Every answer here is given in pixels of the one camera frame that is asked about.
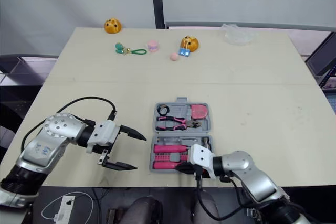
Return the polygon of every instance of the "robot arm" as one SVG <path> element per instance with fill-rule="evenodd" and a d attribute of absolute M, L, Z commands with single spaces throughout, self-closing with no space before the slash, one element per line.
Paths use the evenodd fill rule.
<path fill-rule="evenodd" d="M 239 179 L 252 200 L 252 204 L 246 205 L 259 210 L 269 223 L 310 223 L 303 214 L 290 206 L 289 196 L 266 173 L 256 167 L 248 153 L 235 151 L 216 157 L 209 149 L 194 144 L 188 151 L 188 162 L 206 170 L 211 179 L 224 176 Z M 191 173 L 183 165 L 179 165 L 176 169 Z M 196 180 L 201 179 L 202 176 L 196 172 Z"/>
<path fill-rule="evenodd" d="M 121 162 L 108 162 L 108 154 L 120 132 L 146 140 L 136 130 L 117 126 L 112 120 L 92 126 L 92 123 L 86 125 L 69 113 L 56 113 L 48 117 L 37 136 L 21 152 L 11 172 L 1 181 L 0 205 L 23 208 L 32 203 L 69 143 L 85 147 L 87 153 L 102 154 L 98 164 L 106 168 L 136 169 Z"/>

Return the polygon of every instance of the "wire cutters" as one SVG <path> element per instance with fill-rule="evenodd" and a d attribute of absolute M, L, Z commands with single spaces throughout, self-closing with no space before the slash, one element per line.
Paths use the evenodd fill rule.
<path fill-rule="evenodd" d="M 158 126 L 156 127 L 157 131 L 176 131 L 176 130 L 184 131 L 187 128 L 197 128 L 202 125 L 201 122 L 199 121 L 195 121 L 195 120 L 187 121 L 185 118 L 175 118 L 173 116 L 160 116 L 156 118 L 156 120 L 157 121 L 172 121 L 172 122 L 180 123 L 179 125 L 173 126 L 173 127 Z"/>

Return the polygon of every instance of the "round orange toy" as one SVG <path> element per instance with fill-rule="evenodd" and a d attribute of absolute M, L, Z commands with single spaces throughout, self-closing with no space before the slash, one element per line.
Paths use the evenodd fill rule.
<path fill-rule="evenodd" d="M 108 34 L 116 34 L 121 30 L 121 24 L 116 18 L 112 18 L 105 21 L 104 24 L 105 31 Z"/>
<path fill-rule="evenodd" d="M 198 48 L 198 40 L 195 37 L 186 36 L 182 39 L 180 47 L 189 49 L 190 52 L 194 52 Z"/>

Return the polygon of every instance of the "clear plastic bag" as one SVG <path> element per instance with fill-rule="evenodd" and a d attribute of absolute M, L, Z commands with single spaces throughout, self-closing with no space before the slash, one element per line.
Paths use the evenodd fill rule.
<path fill-rule="evenodd" d="M 236 46 L 246 45 L 258 35 L 257 32 L 239 27 L 236 24 L 223 24 L 222 30 L 226 31 L 224 40 Z"/>

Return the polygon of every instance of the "power strip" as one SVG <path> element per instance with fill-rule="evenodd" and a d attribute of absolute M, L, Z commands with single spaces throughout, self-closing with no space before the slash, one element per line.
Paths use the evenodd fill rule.
<path fill-rule="evenodd" d="M 54 217 L 56 224 L 69 224 L 75 196 L 63 196 L 58 213 Z"/>

